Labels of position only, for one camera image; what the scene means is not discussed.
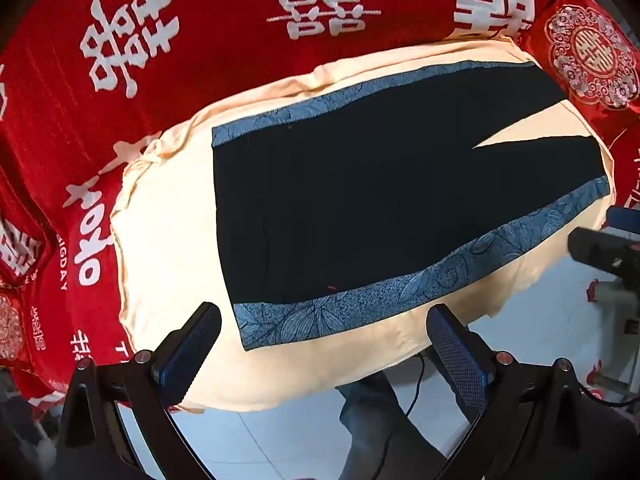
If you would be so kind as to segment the red embroidered satin cushion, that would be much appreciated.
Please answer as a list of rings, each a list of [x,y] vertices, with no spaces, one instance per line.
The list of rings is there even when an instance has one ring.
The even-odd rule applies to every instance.
[[[608,148],[616,205],[639,206],[639,50],[596,0],[554,0],[518,38]]]

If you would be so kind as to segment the black pants with grey trim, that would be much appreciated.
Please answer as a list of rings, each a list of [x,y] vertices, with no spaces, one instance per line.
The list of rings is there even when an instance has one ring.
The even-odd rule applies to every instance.
[[[599,142],[531,62],[425,66],[212,137],[218,250],[247,350],[456,292],[612,190]]]

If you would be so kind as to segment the cream cloth sheet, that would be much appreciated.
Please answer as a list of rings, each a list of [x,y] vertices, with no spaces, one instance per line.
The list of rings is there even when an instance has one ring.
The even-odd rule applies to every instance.
[[[243,347],[218,250],[213,128],[360,82],[462,61],[531,62],[540,68],[508,40],[442,42],[343,58],[209,104],[166,130],[126,168],[111,226],[122,298],[119,316],[132,346],[156,347],[204,301],[216,304],[221,313],[219,338],[186,394],[187,408],[268,410],[385,370],[426,348],[425,319],[431,306],[448,304],[463,322],[495,314],[565,255],[572,229],[601,225],[615,198],[614,162],[560,88],[568,110],[600,144],[612,188],[608,197],[521,257],[427,304],[326,337]]]

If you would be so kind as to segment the red blanket with white characters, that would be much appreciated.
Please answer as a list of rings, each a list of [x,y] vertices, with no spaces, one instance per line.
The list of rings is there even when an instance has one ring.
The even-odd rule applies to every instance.
[[[21,306],[32,369],[10,370],[29,377],[24,395],[62,399],[81,360],[139,351],[111,214],[166,130],[343,58],[514,43],[549,1],[1,0],[1,288]]]

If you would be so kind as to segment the red embroidered cushion left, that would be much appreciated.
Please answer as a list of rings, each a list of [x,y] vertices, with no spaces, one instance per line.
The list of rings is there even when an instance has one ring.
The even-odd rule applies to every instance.
[[[1,289],[0,302],[1,365],[17,370],[31,370],[20,302],[14,291],[7,288]]]

